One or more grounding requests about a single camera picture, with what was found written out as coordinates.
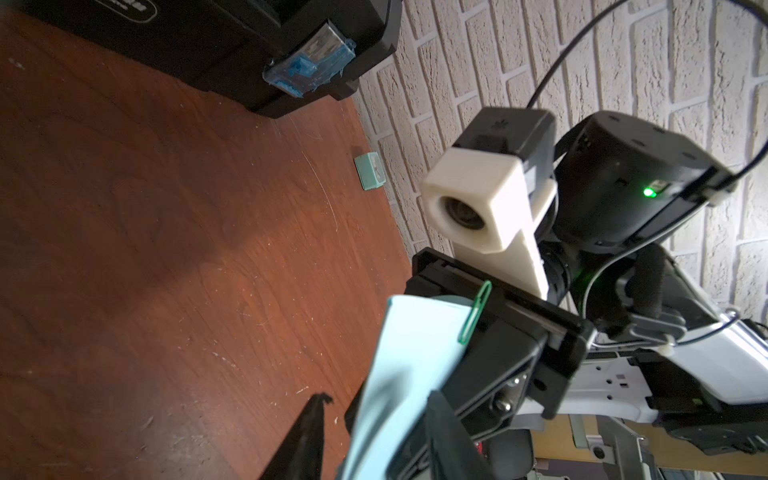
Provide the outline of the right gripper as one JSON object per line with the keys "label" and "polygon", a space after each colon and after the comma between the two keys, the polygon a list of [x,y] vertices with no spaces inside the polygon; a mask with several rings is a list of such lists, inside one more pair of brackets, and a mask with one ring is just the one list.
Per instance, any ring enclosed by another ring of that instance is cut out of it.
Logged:
{"label": "right gripper", "polygon": [[[471,298],[492,291],[468,347],[441,392],[491,467],[494,479],[522,479],[533,467],[530,429],[518,419],[525,400],[551,419],[585,360],[596,329],[588,321],[461,261],[425,248],[412,259],[406,293]],[[386,471],[389,479],[430,474],[424,413]]]}

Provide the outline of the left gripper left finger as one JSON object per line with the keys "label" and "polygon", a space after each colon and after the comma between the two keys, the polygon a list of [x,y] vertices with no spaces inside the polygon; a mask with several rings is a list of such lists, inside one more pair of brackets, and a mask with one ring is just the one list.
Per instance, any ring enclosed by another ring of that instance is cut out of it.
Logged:
{"label": "left gripper left finger", "polygon": [[260,480],[318,480],[324,455],[326,393],[313,394],[259,477]]}

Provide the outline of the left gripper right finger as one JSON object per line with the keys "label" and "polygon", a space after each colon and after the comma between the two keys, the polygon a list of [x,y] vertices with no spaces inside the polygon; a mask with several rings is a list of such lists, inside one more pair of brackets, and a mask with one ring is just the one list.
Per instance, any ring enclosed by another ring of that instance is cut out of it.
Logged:
{"label": "left gripper right finger", "polygon": [[495,478],[441,391],[430,392],[424,422],[431,479]]}

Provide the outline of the green paperclip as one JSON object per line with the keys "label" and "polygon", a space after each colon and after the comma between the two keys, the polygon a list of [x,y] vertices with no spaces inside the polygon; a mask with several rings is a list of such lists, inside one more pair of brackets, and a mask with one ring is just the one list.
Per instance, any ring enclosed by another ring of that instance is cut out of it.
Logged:
{"label": "green paperclip", "polygon": [[485,280],[479,290],[477,291],[468,313],[468,316],[466,320],[464,321],[461,330],[459,331],[459,335],[457,337],[457,341],[461,345],[467,345],[470,341],[476,325],[483,313],[483,310],[485,308],[485,305],[490,297],[492,291],[492,282],[489,280]]}

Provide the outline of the light blue paper sheet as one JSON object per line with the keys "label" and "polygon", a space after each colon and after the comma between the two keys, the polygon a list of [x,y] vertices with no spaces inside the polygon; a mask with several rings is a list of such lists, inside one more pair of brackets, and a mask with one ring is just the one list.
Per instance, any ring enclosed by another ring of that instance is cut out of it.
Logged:
{"label": "light blue paper sheet", "polygon": [[455,295],[388,299],[339,479],[383,479],[396,451],[464,355],[472,301]]}

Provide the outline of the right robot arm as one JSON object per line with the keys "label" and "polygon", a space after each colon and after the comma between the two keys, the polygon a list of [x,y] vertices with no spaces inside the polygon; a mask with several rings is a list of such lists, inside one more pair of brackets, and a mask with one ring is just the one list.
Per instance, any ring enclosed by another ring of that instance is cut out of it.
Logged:
{"label": "right robot arm", "polygon": [[417,253],[406,290],[489,297],[386,477],[520,479],[531,431],[558,415],[596,418],[582,447],[612,478],[657,477],[632,423],[706,455],[765,453],[767,338],[662,245],[731,179],[688,138],[619,112],[557,138],[548,111],[481,110],[421,186],[453,251]]}

